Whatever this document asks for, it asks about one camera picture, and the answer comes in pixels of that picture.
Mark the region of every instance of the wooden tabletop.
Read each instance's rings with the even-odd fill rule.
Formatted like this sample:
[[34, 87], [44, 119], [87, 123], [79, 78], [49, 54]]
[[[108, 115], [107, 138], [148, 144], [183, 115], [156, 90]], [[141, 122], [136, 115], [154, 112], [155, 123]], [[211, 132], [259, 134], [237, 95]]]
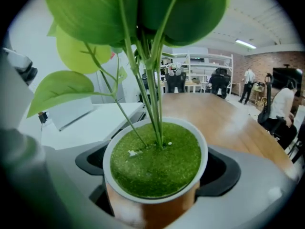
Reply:
[[[163, 116], [184, 119], [195, 125], [210, 145], [268, 158], [289, 177], [295, 178], [293, 163], [269, 135], [247, 113], [213, 94], [164, 94]], [[181, 216], [194, 203], [197, 183], [181, 197], [167, 203], [143, 205], [117, 194], [108, 184], [107, 192], [115, 217], [136, 228], [160, 229]]]

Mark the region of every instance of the red brick wall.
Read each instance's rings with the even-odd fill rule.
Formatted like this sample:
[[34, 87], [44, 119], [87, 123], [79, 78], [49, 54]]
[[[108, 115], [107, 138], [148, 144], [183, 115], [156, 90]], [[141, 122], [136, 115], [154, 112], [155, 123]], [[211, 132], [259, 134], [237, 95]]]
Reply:
[[[230, 56], [232, 53], [222, 50], [208, 49], [209, 53], [222, 54]], [[269, 52], [249, 56], [242, 56], [233, 53], [234, 73], [233, 83], [239, 83], [244, 77], [244, 72], [250, 67], [255, 73], [255, 79], [264, 82], [267, 73], [272, 73], [273, 68], [284, 67], [283, 64], [289, 64], [290, 68], [301, 69], [303, 71], [302, 90], [305, 90], [305, 52]], [[238, 89], [232, 89], [234, 93], [238, 93]], [[278, 92], [277, 89], [272, 89], [272, 95]], [[295, 104], [299, 105], [302, 98], [295, 98]]]

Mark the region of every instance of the black office chair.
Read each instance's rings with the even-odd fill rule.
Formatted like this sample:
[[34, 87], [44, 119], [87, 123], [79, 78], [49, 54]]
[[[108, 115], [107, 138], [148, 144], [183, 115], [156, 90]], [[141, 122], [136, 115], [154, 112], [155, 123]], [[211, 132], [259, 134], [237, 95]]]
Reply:
[[280, 135], [276, 133], [277, 128], [280, 126], [281, 123], [286, 123], [283, 117], [277, 116], [278, 122], [275, 126], [268, 125], [266, 123], [266, 120], [269, 118], [270, 112], [271, 112], [271, 86], [273, 83], [273, 76], [268, 73], [267, 76], [265, 77], [265, 84], [267, 86], [267, 98], [266, 98], [266, 103], [264, 104], [263, 110], [257, 117], [257, 122], [265, 128], [271, 135], [274, 137], [281, 138]]
[[231, 76], [227, 74], [227, 69], [218, 68], [211, 76], [212, 93], [217, 95], [218, 89], [221, 89], [221, 98], [227, 97], [227, 87], [230, 83]]
[[293, 157], [292, 159], [292, 163], [295, 163], [299, 157], [301, 157], [305, 154], [305, 124], [302, 124], [299, 130], [299, 134], [297, 135], [297, 141], [294, 144], [294, 146], [292, 147], [292, 149], [289, 151], [288, 155], [291, 156], [291, 154], [293, 153], [293, 151], [295, 150], [295, 148], [297, 148], [297, 153], [296, 155]]
[[179, 93], [185, 93], [185, 80], [186, 73], [181, 72], [180, 75], [170, 76], [169, 73], [165, 75], [166, 83], [167, 83], [167, 92], [174, 93], [175, 87], [178, 88]]

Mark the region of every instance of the woman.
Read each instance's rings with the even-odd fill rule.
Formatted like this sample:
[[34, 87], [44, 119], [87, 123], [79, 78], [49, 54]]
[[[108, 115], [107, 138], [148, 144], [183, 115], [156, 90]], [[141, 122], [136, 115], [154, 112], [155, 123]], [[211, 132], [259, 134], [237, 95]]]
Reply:
[[271, 104], [271, 112], [269, 118], [264, 123], [266, 129], [271, 129], [278, 123], [276, 116], [284, 117], [286, 124], [281, 123], [275, 131], [280, 136], [278, 141], [283, 149], [286, 149], [294, 140], [297, 130], [293, 125], [293, 114], [290, 113], [292, 102], [297, 91], [297, 83], [294, 79], [289, 80], [287, 86], [279, 91]]

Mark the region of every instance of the white shirt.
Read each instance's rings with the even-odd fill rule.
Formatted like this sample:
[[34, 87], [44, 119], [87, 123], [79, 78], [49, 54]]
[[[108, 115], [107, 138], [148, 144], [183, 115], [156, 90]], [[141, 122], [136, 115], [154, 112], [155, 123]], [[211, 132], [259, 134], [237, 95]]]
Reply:
[[287, 87], [279, 91], [271, 104], [271, 112], [269, 118], [276, 119], [277, 115], [280, 117], [285, 117], [285, 105], [288, 101], [292, 102], [294, 97], [294, 92]]
[[255, 74], [251, 69], [247, 70], [244, 73], [244, 83], [247, 84], [248, 82], [254, 82], [255, 80]]

